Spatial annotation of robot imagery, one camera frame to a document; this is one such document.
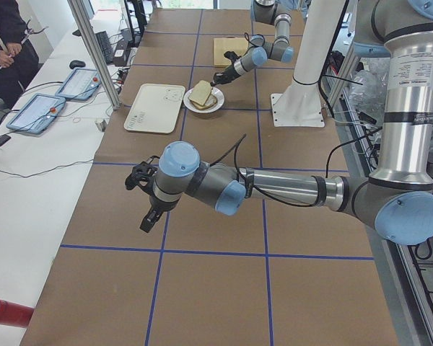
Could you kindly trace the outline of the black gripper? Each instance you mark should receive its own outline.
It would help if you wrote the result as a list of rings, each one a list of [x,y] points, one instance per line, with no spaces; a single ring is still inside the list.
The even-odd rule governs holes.
[[[177,205],[177,201],[167,202],[160,200],[155,195],[149,197],[151,208],[141,221],[140,229],[149,233],[154,225],[160,220],[164,212],[171,211]]]
[[[218,84],[229,84],[232,83],[234,79],[235,79],[235,72],[233,70],[218,72],[213,75],[210,84],[212,86],[216,86]]]

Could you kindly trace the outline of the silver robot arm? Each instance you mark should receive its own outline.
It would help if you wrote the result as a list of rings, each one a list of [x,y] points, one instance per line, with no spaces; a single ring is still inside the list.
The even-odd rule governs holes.
[[[222,72],[216,72],[210,85],[229,84],[244,74],[260,67],[268,60],[288,63],[293,59],[294,48],[290,45],[291,10],[280,1],[255,0],[251,4],[252,20],[275,28],[274,40],[263,35],[245,34],[247,48],[242,55],[227,51],[224,57],[230,60]]]
[[[326,206],[373,228],[384,239],[417,245],[433,237],[433,179],[427,174],[433,129],[433,1],[360,1],[356,48],[390,55],[382,142],[366,178],[262,172],[202,161],[184,141],[165,147],[158,165],[134,168],[127,188],[140,187],[151,207],[150,231],[182,195],[231,216],[245,198],[262,195],[298,208]]]

